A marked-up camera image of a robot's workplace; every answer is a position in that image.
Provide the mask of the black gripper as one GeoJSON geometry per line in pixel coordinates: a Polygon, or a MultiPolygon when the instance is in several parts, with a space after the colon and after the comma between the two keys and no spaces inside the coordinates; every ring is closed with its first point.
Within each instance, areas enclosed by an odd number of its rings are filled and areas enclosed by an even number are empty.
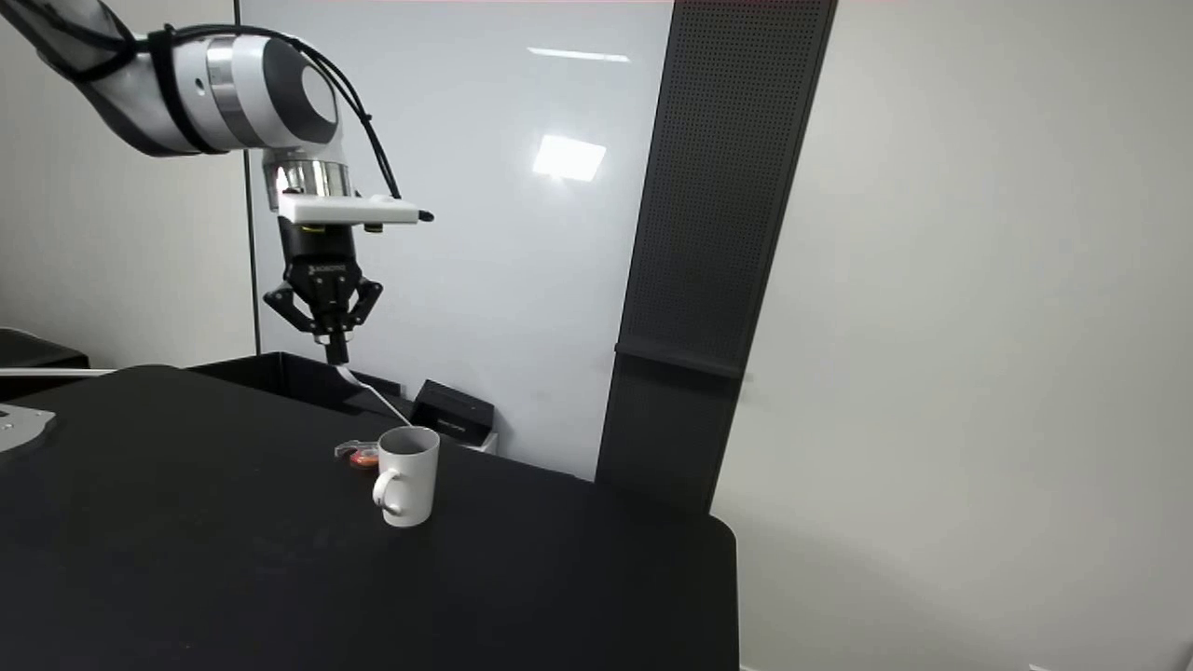
{"type": "Polygon", "coordinates": [[[383,281],[361,280],[355,260],[355,237],[345,227],[293,227],[283,224],[283,280],[309,301],[312,314],[338,314],[332,330],[298,309],[298,294],[283,281],[265,294],[265,304],[279,314],[289,329],[325,341],[329,365],[345,365],[345,330],[364,322],[383,294],[383,281]]]}

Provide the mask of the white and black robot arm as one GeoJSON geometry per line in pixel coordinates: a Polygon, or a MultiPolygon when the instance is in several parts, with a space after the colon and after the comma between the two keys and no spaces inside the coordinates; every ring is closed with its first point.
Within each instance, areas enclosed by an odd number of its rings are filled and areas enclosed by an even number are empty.
{"type": "Polygon", "coordinates": [[[99,121],[145,155],[255,149],[279,224],[283,280],[265,301],[345,365],[345,334],[379,281],[355,257],[355,227],[379,227],[399,188],[352,188],[344,114],[371,139],[345,75],[309,39],[241,22],[135,34],[109,0],[0,0],[0,13],[72,81],[99,121]]]}

